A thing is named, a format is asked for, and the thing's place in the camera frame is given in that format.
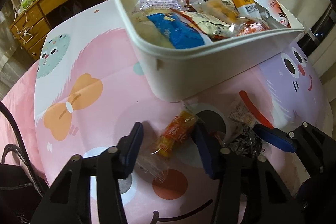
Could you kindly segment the black shoulder bag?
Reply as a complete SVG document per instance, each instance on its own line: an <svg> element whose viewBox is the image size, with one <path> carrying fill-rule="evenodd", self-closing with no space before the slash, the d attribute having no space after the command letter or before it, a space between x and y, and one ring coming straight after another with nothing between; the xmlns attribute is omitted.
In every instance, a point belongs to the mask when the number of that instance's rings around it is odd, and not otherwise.
<svg viewBox="0 0 336 224"><path fill-rule="evenodd" d="M30 223L42 197L20 165L5 163L9 152L25 162L17 145L5 146L1 158L1 223Z"/></svg>

